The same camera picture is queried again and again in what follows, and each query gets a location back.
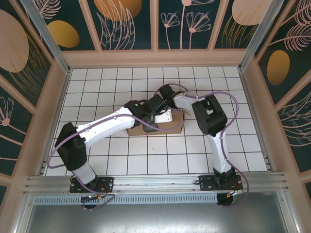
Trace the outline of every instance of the white tiled floor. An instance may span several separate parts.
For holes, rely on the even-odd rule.
[[[74,69],[54,134],[63,125],[100,119],[118,110],[129,100],[150,98],[164,83],[178,83],[190,94],[213,90],[233,94],[239,102],[238,119],[227,129],[230,159],[242,171],[266,171],[255,126],[236,67],[150,67]],[[216,95],[228,119],[235,107],[225,95]],[[88,162],[98,175],[184,174],[213,172],[213,156],[195,117],[186,115],[185,127],[178,135],[128,137],[117,132],[87,151]],[[62,163],[58,154],[52,165]],[[71,175],[64,167],[46,169],[45,175]]]

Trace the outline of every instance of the flower illustration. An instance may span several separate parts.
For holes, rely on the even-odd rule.
[[[184,6],[203,5],[214,2],[214,0],[181,0]]]
[[[8,98],[7,103],[3,96],[0,97],[0,125],[8,126],[12,115],[14,102]]]
[[[187,14],[187,24],[188,24],[189,32],[190,32],[189,49],[191,49],[192,33],[210,30],[211,24],[208,23],[209,22],[208,14],[209,12],[205,14],[197,13],[194,18],[193,18],[193,12]]]
[[[167,44],[169,46],[169,49],[171,49],[170,42],[169,42],[169,35],[167,33],[167,29],[169,27],[178,26],[180,24],[180,21],[178,20],[176,12],[175,13],[168,13],[167,15],[166,15],[166,13],[162,13],[161,14],[161,19],[162,19],[162,22],[164,24],[165,31],[166,31]]]

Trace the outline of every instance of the enclosure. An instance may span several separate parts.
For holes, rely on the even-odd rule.
[[[310,232],[310,15],[310,0],[1,1],[1,232]],[[217,190],[194,184],[214,154],[190,112],[181,133],[122,130],[92,145],[87,161],[116,197],[84,212],[73,174],[47,168],[62,127],[168,83],[237,99],[235,118],[215,94],[248,199],[220,208]]]

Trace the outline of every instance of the yellow oval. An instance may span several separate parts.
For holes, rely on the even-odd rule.
[[[251,26],[261,22],[271,0],[235,0],[232,17],[241,25]]]
[[[0,10],[0,67],[13,73],[24,69],[28,61],[27,34],[9,13]]]
[[[277,86],[281,84],[287,76],[290,68],[290,58],[282,50],[275,51],[269,58],[267,75],[269,82]]]
[[[72,48],[79,44],[79,34],[65,21],[56,20],[48,24],[48,27],[58,45]]]
[[[127,17],[122,16],[124,13],[122,13],[119,1],[125,11],[126,9],[129,10],[133,18],[139,14],[142,5],[141,0],[94,0],[94,3],[106,18],[113,21],[125,21]]]

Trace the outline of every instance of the cardboard box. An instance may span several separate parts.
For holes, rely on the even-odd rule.
[[[164,131],[156,131],[156,132],[151,132],[151,133],[146,133],[142,127],[142,125],[140,124],[139,126],[132,128],[132,129],[127,129],[128,135],[129,136],[142,136],[142,135],[157,135],[157,134],[176,134],[176,133],[181,133],[182,129],[184,127],[184,123],[185,123],[185,113],[182,113],[183,115],[183,122],[180,125],[180,127],[178,127],[177,129],[174,129],[173,131],[168,131],[168,132],[164,132]],[[177,112],[172,112],[172,118],[173,120],[170,122],[165,122],[165,123],[158,123],[157,126],[161,129],[169,129],[169,128],[173,128],[175,125],[178,124],[179,122],[179,118],[180,118],[180,114]]]

